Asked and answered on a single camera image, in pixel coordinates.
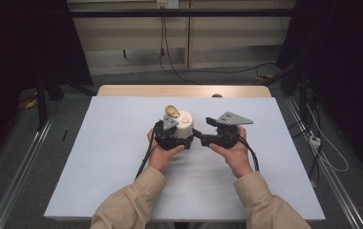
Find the person's left hand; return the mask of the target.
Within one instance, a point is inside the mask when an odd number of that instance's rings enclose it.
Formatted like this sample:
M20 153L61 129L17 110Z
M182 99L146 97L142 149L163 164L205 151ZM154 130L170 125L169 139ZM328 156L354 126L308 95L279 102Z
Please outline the person's left hand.
M148 166L155 168L162 173L169 164L172 157L184 150L184 146L179 145L168 151L163 150L157 141L153 138L153 133L154 130L151 129L147 134L148 140L152 141L149 146L150 156L148 159Z

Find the clear jar with cream lid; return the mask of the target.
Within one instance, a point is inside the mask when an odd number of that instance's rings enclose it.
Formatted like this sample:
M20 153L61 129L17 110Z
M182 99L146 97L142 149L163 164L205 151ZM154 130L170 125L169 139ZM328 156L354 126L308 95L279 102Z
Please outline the clear jar with cream lid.
M191 113L178 110L173 105L167 105L164 112L164 131L171 131L175 138L189 138L193 135L194 118Z

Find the black horizontal bar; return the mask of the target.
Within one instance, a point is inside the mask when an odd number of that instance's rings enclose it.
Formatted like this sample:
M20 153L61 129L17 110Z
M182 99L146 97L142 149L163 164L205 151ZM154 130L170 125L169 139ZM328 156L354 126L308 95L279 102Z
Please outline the black horizontal bar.
M243 9L243 10L72 10L74 18L110 17L283 17L297 13L292 9Z

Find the wooden table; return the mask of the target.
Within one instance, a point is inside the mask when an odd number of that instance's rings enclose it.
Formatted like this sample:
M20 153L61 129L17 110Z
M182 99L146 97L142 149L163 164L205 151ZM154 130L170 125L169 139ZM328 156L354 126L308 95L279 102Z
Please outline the wooden table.
M103 85L98 96L271 97L265 86Z

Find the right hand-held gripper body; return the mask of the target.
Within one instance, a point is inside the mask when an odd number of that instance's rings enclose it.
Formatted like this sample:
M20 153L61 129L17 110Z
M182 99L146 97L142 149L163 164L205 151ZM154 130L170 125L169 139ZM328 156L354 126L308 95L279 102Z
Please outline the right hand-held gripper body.
M246 117L234 114L232 112L225 112L216 119L218 127L216 128L215 135L203 135L201 143L203 146L209 146L210 143L215 143L223 148L232 148L239 139L239 125L252 124L253 121Z

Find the white wall socket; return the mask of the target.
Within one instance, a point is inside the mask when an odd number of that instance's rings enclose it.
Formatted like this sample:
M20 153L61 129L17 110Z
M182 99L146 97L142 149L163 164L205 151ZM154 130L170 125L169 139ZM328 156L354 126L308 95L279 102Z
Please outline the white wall socket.
M180 7L179 0L156 0L158 9L178 9Z

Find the person's right hand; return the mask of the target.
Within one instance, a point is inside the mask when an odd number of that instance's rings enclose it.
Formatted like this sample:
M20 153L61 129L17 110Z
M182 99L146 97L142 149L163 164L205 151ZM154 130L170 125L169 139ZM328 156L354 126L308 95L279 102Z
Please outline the person's right hand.
M210 143L209 148L224 158L236 178L253 172L248 159L248 149L242 142L237 142L230 149L215 143Z

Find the black metal stand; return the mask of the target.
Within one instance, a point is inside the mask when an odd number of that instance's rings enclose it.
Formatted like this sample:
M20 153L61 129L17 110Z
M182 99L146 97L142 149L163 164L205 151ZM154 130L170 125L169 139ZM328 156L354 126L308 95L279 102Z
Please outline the black metal stand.
M61 100L64 96L57 77L49 72L41 72L36 77L36 97L38 104L38 128L40 131L48 120L46 94L52 100Z

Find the white table mat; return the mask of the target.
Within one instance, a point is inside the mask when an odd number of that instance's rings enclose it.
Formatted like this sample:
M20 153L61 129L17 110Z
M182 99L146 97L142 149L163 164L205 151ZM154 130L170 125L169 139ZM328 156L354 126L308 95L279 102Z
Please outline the white table mat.
M226 112L251 119L247 141L270 191L306 220L325 215L292 142L276 100L265 98L97 96L87 114L45 215L90 219L114 191L132 183L148 147L147 133L172 104L194 117L204 134L209 117ZM155 221L239 221L246 219L224 159L194 140L165 171L167 184L152 212Z

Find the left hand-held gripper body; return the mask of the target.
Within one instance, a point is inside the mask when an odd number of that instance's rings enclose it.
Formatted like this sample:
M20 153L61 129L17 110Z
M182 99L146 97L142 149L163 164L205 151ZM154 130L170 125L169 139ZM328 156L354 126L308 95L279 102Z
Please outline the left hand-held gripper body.
M179 145L184 146L186 138L175 138L171 131L164 131L163 121L159 120L154 127L154 139L163 150L171 150Z

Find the black curtain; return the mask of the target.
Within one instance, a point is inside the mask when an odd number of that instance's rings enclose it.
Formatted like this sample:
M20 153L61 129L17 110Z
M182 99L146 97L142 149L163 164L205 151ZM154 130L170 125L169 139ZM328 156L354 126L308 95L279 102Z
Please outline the black curtain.
M321 23L304 70L363 162L363 0L295 0L277 66L288 67Z
M0 143L22 91L93 84L69 12L67 0L0 0Z

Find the metal floor rail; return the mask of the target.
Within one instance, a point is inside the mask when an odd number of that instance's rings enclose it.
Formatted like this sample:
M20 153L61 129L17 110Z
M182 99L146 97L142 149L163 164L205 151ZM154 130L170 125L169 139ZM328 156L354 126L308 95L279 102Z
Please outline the metal floor rail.
M349 170L349 163L343 156L343 154L337 149L337 147L325 136L322 132L320 125L317 122L317 118L311 111L309 105L306 106L305 111L310 112L310 118L312 124L315 126L316 130L308 129L306 130L306 124L303 119L300 117L300 108L294 98L286 98L286 103L288 107L297 121L297 124L301 130L302 135L310 146L312 154L316 157L316 161L318 162L318 168L326 178L326 181L331 187L331 190L338 201L340 208L342 209L347 221L350 223L352 229L363 229L363 218L356 207L354 201L351 196L345 189L343 183L339 179L337 173L347 172ZM313 143L314 140L317 139L318 136L324 140L325 143L331 145L332 148L337 152L340 157L344 160L346 167L344 169L339 169L333 166L328 160L325 152L322 150L320 146L316 147Z
M30 174L32 166L42 148L42 145L47 137L56 115L56 111L47 117L44 124L37 129L33 138L32 144L25 154L23 161L20 164L17 172L15 173L11 184L8 186L7 191L0 200L0 229L3 229L15 202L17 201L20 192Z

